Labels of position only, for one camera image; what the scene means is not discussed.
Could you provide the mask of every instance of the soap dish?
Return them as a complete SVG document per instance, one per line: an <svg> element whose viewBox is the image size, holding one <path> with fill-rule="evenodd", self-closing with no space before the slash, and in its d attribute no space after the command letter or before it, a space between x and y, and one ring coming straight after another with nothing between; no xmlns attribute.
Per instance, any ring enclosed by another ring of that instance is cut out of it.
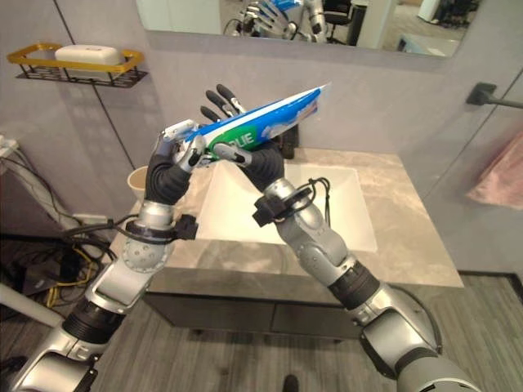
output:
<svg viewBox="0 0 523 392"><path fill-rule="evenodd" d="M139 51L121 51L125 62L120 65L90 64L45 58L45 56L49 56L51 51L54 52L61 47L60 44L56 43L37 43L7 55L7 60L21 67L22 73L16 77L22 79L129 88L147 75L147 72L140 71L136 67L144 60L144 56ZM40 57L28 58L27 55L31 53ZM78 78L70 76L67 69L105 72L109 77L107 79Z"/></svg>

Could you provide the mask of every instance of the blue toothpaste tube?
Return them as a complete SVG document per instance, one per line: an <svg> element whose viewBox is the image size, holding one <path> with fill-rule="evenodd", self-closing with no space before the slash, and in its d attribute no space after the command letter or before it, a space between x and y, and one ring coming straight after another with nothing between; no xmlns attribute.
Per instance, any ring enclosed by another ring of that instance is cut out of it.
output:
<svg viewBox="0 0 523 392"><path fill-rule="evenodd" d="M303 5L302 0L272 0L281 11L287 11L294 7Z"/></svg>
<svg viewBox="0 0 523 392"><path fill-rule="evenodd" d="M234 143L242 149L250 150L273 137L281 135L304 118L316 113L319 108L320 97L325 95L328 86L316 87L238 116L201 127L186 137L179 154L183 154L196 135L203 136L207 146L206 154L200 166L205 166L217 160L217 156L212 151L214 145L219 142Z"/></svg>

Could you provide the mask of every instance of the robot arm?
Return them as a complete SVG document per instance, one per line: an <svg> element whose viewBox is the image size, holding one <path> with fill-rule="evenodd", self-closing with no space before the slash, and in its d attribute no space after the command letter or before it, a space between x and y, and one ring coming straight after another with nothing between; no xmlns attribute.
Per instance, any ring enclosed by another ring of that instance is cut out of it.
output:
<svg viewBox="0 0 523 392"><path fill-rule="evenodd" d="M303 41L326 42L326 26L322 0L305 0L306 11L312 33L303 33L299 26L288 19L285 11L277 7L272 0L250 2L245 12L246 18L254 23L264 36L282 39L294 39L298 36Z"/></svg>
<svg viewBox="0 0 523 392"><path fill-rule="evenodd" d="M205 145L201 137L194 138L175 165L173 147L196 127L188 120L162 132L147 172L145 201L138 218L127 224L130 238L122 255L100 273L65 321L51 330L18 372L11 390L90 390L96 378L94 364L172 251L170 242L177 237L172 206L187 191Z"/></svg>
<svg viewBox="0 0 523 392"><path fill-rule="evenodd" d="M399 392L479 391L461 369L438 355L431 329L347 250L307 192L295 189L284 178L283 169L277 170L280 164L283 168L283 160L276 150L271 154L266 151L249 153L222 145L216 152L239 163L262 191L263 197L255 204L258 224L274 222L300 266L326 286L348 316L363 327L360 342L376 369L397 380Z"/></svg>
<svg viewBox="0 0 523 392"><path fill-rule="evenodd" d="M327 42L327 26L322 0L305 0L304 7L309 17L312 34L300 32L300 36L308 42Z"/></svg>

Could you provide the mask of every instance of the pink towel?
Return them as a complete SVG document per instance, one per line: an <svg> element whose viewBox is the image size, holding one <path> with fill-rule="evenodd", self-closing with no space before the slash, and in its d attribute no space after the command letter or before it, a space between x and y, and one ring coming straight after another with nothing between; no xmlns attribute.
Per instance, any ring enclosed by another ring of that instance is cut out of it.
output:
<svg viewBox="0 0 523 392"><path fill-rule="evenodd" d="M480 203L523 210L523 131L481 173L467 196Z"/></svg>

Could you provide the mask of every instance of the sink basin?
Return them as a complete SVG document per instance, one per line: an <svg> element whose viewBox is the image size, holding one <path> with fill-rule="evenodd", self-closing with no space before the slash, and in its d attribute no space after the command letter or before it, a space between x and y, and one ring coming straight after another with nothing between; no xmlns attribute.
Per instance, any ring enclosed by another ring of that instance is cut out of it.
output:
<svg viewBox="0 0 523 392"><path fill-rule="evenodd" d="M252 218L254 202L261 194L247 177L227 161L216 167L198 216L196 238L249 243L283 244L274 225L260 228ZM378 246L360 188L358 173L350 167L285 164L285 177L298 187L309 178L326 177L331 183L331 226L350 249L376 252ZM324 188L316 185L315 205L323 212Z"/></svg>

